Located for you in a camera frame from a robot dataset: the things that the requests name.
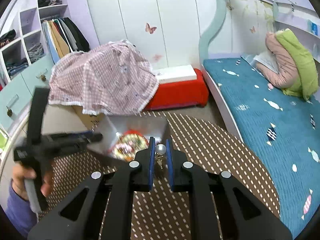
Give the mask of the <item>purple sleeve forearm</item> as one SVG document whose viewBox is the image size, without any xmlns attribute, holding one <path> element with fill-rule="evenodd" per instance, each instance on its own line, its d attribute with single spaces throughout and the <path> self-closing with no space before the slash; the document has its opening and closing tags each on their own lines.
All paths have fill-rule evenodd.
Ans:
<svg viewBox="0 0 320 240">
<path fill-rule="evenodd" d="M 37 224 L 37 215 L 30 209 L 29 202 L 21 198 L 12 188 L 13 180 L 9 186 L 9 197 L 5 214 L 15 229 L 24 237 L 28 237 L 30 230 Z"/>
</svg>

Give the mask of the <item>person's left hand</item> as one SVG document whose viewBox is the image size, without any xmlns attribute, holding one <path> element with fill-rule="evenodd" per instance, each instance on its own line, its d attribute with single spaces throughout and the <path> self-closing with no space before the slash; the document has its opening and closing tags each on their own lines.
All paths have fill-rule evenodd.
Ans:
<svg viewBox="0 0 320 240">
<path fill-rule="evenodd" d="M 52 191 L 53 175 L 53 168 L 49 165 L 48 170 L 42 178 L 41 192 L 45 197 L 48 197 Z M 16 162 L 12 169 L 12 189 L 23 200 L 29 200 L 25 189 L 25 181 L 34 180 L 35 178 L 36 172 L 32 168 L 25 167 L 20 162 Z"/>
</svg>

